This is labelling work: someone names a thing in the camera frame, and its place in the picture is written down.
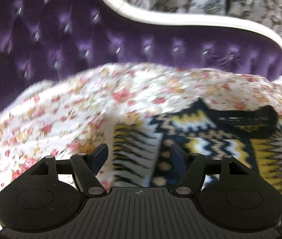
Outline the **yellow black patterned knit sweater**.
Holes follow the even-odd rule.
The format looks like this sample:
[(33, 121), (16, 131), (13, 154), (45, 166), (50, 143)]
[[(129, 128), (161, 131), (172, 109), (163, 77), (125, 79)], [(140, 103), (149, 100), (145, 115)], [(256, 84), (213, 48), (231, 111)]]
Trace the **yellow black patterned knit sweater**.
[[(114, 186), (173, 188), (181, 176), (170, 156), (172, 145), (215, 160), (232, 156), (282, 194), (282, 116), (272, 106), (218, 111), (198, 99), (176, 113), (116, 124)], [(282, 233), (282, 219), (279, 229)]]

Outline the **floral bedspread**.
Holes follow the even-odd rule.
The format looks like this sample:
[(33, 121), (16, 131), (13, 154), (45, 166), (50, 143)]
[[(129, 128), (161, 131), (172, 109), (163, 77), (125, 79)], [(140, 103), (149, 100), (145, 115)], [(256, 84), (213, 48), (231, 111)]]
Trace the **floral bedspread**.
[(106, 64), (64, 81), (39, 82), (0, 114), (0, 192), (44, 157), (67, 160), (102, 143), (109, 153), (97, 178), (109, 190), (115, 125), (176, 113), (198, 99), (218, 111), (269, 105), (282, 116), (282, 80), (214, 69)]

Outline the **purple tufted velvet headboard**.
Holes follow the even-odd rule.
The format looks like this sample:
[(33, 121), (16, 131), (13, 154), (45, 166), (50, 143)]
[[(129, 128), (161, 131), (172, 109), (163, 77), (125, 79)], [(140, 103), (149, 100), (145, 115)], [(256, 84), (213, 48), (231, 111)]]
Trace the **purple tufted velvet headboard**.
[(275, 80), (282, 38), (248, 20), (153, 12), (124, 0), (0, 0), (0, 112), (33, 83), (130, 62)]

